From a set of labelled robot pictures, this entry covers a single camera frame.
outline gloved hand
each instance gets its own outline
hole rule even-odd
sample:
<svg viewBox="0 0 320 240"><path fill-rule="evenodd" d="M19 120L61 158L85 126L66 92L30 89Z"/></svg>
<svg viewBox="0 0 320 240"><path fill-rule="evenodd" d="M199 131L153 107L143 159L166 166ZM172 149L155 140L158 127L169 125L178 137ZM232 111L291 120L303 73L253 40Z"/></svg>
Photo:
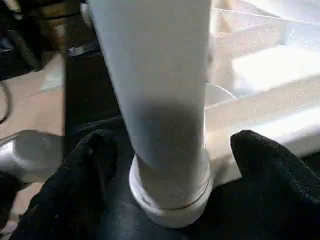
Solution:
<svg viewBox="0 0 320 240"><path fill-rule="evenodd" d="M252 131L233 135L231 148L261 223L280 239L319 239L319 176L284 146Z"/></svg>

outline white cylinder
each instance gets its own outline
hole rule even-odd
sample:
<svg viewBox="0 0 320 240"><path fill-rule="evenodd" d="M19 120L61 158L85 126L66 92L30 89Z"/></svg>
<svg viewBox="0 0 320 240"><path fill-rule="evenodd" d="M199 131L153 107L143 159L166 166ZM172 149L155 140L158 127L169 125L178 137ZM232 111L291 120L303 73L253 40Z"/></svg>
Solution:
<svg viewBox="0 0 320 240"><path fill-rule="evenodd" d="M133 195L155 209L192 205L210 185L203 127L211 1L89 3L137 156Z"/></svg>

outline black surface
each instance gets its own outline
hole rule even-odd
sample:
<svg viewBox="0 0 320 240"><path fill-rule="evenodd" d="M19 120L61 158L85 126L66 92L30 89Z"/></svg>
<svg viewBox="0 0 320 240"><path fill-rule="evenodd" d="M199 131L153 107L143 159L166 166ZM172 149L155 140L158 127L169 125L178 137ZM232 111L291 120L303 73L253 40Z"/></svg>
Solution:
<svg viewBox="0 0 320 240"><path fill-rule="evenodd" d="M83 26L77 27L75 22L72 24L76 34L68 31L68 47L77 47L82 44L81 42L88 43L93 37L92 33ZM89 35L86 35L83 41L78 38L81 31ZM155 225L138 206L129 188L129 169L134 152L120 117L102 55L83 56L77 60L66 57L66 76L65 154L82 136L96 128L110 129L117 135L118 173L107 189L108 207L102 216L99 239L276 239L257 220L253 207L256 202L243 180L215 189L205 213L192 226L172 230ZM310 156L306 160L310 166L320 170L319 154Z"/></svg>

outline white pipe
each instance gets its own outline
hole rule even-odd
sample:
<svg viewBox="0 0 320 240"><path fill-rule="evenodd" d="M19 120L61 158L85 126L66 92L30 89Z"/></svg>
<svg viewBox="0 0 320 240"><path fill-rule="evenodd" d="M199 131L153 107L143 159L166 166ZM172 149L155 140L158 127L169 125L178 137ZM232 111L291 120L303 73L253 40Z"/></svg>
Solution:
<svg viewBox="0 0 320 240"><path fill-rule="evenodd" d="M90 0L136 157L130 187L156 223L203 213L212 181L203 151L210 0Z"/></svg>

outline white styrofoam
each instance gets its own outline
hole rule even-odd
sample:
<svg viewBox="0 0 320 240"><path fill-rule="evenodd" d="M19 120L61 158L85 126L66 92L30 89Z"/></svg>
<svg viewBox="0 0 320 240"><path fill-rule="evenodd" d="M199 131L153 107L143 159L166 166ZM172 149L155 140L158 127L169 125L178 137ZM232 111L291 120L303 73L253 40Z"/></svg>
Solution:
<svg viewBox="0 0 320 240"><path fill-rule="evenodd" d="M276 45L232 60L233 89L254 95L320 76L320 52Z"/></svg>

